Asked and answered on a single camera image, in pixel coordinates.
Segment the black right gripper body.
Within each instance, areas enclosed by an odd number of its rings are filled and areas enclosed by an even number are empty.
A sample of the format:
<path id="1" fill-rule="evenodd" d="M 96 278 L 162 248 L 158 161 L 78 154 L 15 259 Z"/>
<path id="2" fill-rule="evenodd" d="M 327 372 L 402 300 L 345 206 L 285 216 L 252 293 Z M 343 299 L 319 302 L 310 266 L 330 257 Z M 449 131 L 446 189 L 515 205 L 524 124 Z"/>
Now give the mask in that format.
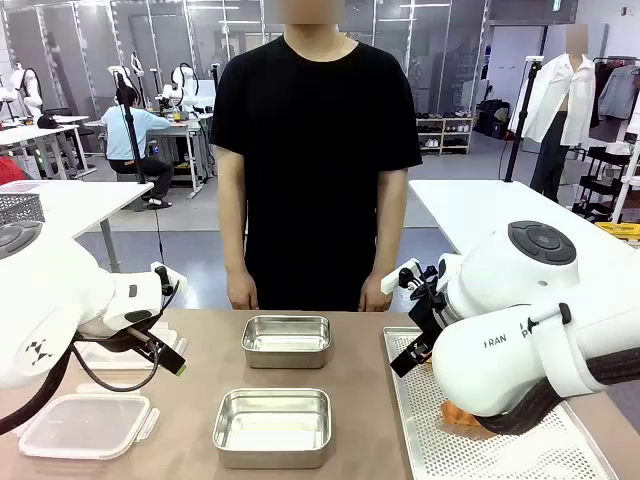
<path id="1" fill-rule="evenodd" d="M 446 327 L 444 295 L 437 291 L 439 274 L 436 271 L 411 274 L 408 285 L 413 288 L 410 299 L 415 302 L 409 311 L 409 317 L 420 329 L 420 335 L 414 340 L 414 346 L 433 346 Z"/>

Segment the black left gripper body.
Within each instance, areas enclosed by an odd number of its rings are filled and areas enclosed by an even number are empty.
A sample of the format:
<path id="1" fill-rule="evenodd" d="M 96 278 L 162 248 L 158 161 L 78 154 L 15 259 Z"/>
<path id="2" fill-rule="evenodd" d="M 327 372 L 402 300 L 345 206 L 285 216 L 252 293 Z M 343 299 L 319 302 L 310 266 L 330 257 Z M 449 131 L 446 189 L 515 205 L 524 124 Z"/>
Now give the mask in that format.
<path id="1" fill-rule="evenodd" d="M 74 342 L 97 343 L 111 352 L 136 350 L 151 352 L 161 341 L 151 332 L 151 328 L 161 319 L 162 311 L 135 310 L 118 317 L 92 320 L 78 328 Z"/>

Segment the person's left hand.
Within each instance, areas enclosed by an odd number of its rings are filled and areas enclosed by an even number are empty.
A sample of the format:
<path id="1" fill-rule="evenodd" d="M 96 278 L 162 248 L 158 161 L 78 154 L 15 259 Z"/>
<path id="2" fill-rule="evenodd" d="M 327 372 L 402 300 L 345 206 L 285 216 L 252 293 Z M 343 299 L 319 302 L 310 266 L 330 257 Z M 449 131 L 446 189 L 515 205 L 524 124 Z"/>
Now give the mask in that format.
<path id="1" fill-rule="evenodd" d="M 360 293 L 359 311 L 381 313 L 389 310 L 393 294 L 381 291 L 382 276 L 371 273 L 365 280 Z"/>

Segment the person's right hand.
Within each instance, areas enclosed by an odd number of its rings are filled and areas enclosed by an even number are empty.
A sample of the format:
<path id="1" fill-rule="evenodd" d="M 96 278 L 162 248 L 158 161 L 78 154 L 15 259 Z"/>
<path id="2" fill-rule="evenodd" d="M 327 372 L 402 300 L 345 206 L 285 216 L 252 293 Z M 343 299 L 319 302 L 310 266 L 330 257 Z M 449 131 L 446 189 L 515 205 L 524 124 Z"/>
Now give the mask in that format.
<path id="1" fill-rule="evenodd" d="M 227 295 L 234 310 L 258 310 L 256 284 L 246 270 L 227 272 Z"/>

